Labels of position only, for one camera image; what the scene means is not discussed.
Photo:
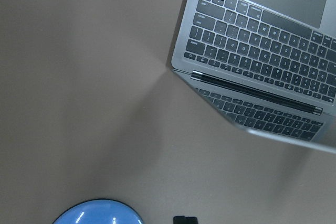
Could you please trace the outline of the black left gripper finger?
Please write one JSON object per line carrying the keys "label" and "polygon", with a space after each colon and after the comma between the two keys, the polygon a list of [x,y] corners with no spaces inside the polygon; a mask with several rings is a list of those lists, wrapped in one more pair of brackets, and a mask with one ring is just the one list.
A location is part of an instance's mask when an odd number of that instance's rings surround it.
{"label": "black left gripper finger", "polygon": [[173,224],[198,224],[198,219],[196,217],[174,216]]}

